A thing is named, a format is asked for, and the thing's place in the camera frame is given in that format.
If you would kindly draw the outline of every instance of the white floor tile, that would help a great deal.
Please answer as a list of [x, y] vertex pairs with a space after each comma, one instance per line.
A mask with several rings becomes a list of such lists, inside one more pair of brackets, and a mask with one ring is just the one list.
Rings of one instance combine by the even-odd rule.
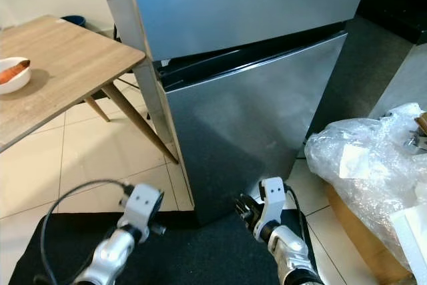
[[61, 115], [53, 118], [51, 121], [49, 121], [45, 125], [41, 126], [39, 129], [36, 129], [32, 133], [40, 133], [45, 130], [62, 127], [64, 126], [64, 118], [65, 118], [65, 113], [62, 113]]
[[325, 285], [346, 285], [312, 229], [309, 227], [308, 230], [310, 231], [310, 239], [312, 241], [319, 276], [323, 280], [323, 283]]
[[[159, 188], [165, 192], [161, 210], [177, 210], [166, 165], [130, 176], [124, 181], [133, 185], [147, 183]], [[120, 187], [106, 184], [65, 198], [59, 205], [59, 212], [122, 212], [123, 208], [119, 206], [122, 197]]]
[[65, 126], [61, 194], [103, 178], [122, 179], [165, 163], [163, 154], [121, 112]]
[[63, 127], [29, 135], [0, 154], [0, 217], [58, 197]]
[[323, 179], [310, 171], [306, 160], [295, 161], [286, 183], [295, 191], [301, 210], [305, 215], [329, 205], [324, 191]]
[[181, 165], [173, 163], [167, 164], [167, 170], [172, 183], [173, 192], [175, 194], [178, 210], [193, 210], [193, 204], [189, 196], [189, 187], [185, 183], [184, 174]]
[[37, 223], [50, 206], [51, 204], [46, 204], [0, 220], [0, 284], [9, 282]]
[[307, 221], [347, 285], [378, 285], [331, 207], [308, 216]]
[[[121, 75], [119, 78], [120, 78], [120, 79], [122, 79], [122, 80], [124, 80], [124, 81], [127, 81], [128, 83], [131, 83], [131, 84], [133, 84], [133, 85], [138, 86], [138, 84], [137, 84], [137, 82], [136, 82], [135, 75], [134, 75], [133, 73], [124, 73], [124, 74], [123, 74], [123, 75]], [[128, 87], [129, 87], [129, 85], [128, 85], [128, 84], [126, 84], [126, 83], [124, 83], [124, 82], [122, 82], [122, 81], [120, 81], [120, 80], [118, 80], [118, 79], [116, 79], [116, 80], [114, 81], [114, 85], [115, 85], [115, 86], [116, 86], [120, 91], [122, 91], [122, 90], [124, 90], [124, 89], [126, 89], [126, 88], [128, 88]]]
[[[134, 107], [145, 106], [144, 99], [139, 89], [126, 85], [126, 87], [123, 90], [121, 90], [121, 92], [124, 94], [127, 100], [129, 100], [132, 106]], [[103, 110], [103, 112], [106, 113], [107, 115], [110, 113], [118, 112], [120, 110], [117, 107], [117, 105], [107, 97], [96, 99], [96, 102], [98, 106]], [[100, 117], [86, 103], [79, 103], [77, 105], [74, 105], [73, 107], [71, 107], [65, 112], [65, 125], [69, 125], [71, 123], [77, 123], [79, 121], [92, 119], [92, 118], [100, 118]]]

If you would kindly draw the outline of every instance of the freezer door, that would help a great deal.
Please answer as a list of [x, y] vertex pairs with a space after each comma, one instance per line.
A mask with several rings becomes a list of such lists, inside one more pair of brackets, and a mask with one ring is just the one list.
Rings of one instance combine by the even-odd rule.
[[235, 47], [353, 18], [360, 0], [136, 0], [152, 60]]
[[201, 222], [287, 178], [346, 34], [166, 93]]

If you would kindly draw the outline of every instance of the refrigerator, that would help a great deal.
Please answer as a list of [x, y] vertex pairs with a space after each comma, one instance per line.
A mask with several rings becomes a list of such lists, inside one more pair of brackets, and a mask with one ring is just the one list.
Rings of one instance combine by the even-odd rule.
[[135, 0], [201, 223], [286, 179], [360, 0]]

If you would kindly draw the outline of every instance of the plastic wrap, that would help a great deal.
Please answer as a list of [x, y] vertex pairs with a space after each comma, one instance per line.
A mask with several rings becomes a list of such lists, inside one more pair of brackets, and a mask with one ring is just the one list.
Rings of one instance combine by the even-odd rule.
[[305, 153], [310, 170], [331, 183], [349, 209], [410, 270], [390, 214], [427, 204], [427, 154], [412, 155], [404, 144], [417, 130], [417, 103], [387, 117], [347, 119], [312, 135]]

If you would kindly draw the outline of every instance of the white bowl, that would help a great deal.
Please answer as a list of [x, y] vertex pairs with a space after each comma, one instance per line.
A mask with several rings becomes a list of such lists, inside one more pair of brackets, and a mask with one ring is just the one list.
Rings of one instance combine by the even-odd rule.
[[[16, 66], [23, 60], [27, 60], [24, 57], [10, 57], [6, 59], [0, 59], [0, 72], [6, 70], [7, 68]], [[18, 89], [21, 89], [25, 85], [27, 85], [29, 79], [31, 78], [31, 70], [29, 67], [25, 68], [22, 72], [17, 74], [14, 78], [9, 80], [7, 83], [2, 83], [0, 85], [0, 95], [4, 93], [11, 93]]]

